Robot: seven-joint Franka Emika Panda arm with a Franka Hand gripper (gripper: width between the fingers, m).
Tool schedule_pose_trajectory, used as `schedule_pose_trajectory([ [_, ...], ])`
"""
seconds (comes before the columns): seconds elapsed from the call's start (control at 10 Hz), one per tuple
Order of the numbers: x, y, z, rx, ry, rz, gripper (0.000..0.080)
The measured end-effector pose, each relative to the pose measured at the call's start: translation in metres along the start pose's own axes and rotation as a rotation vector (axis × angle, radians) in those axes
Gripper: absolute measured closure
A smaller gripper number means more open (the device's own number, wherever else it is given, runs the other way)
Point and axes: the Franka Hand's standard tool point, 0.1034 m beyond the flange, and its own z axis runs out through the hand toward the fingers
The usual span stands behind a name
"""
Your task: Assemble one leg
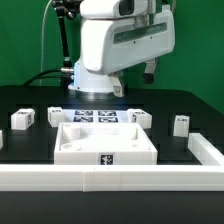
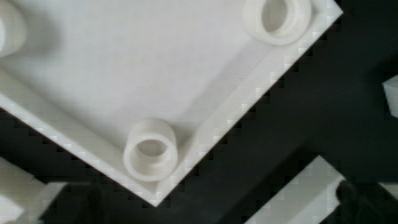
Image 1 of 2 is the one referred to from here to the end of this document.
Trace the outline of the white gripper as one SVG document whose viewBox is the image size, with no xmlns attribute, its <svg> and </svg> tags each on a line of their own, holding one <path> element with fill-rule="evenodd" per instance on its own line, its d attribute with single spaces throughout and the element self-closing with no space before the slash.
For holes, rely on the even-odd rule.
<svg viewBox="0 0 224 224">
<path fill-rule="evenodd" d="M 163 9 L 155 15 L 153 24 L 145 27 L 135 27 L 134 18 L 86 20 L 82 25 L 81 43 L 84 67 L 94 74 L 109 74 L 114 95 L 123 97 L 123 72 L 119 70 L 149 60 L 143 81 L 152 84 L 157 67 L 154 58 L 173 51 L 173 14 Z"/>
</svg>

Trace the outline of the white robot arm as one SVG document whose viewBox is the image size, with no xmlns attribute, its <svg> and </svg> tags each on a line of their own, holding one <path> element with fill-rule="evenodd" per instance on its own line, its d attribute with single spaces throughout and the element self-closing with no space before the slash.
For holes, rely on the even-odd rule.
<svg viewBox="0 0 224 224">
<path fill-rule="evenodd" d="M 123 70 L 141 63 L 143 80 L 152 83 L 158 58 L 175 46 L 174 7 L 163 0 L 83 0 L 80 58 L 69 90 L 89 100 L 121 97 Z"/>
</svg>

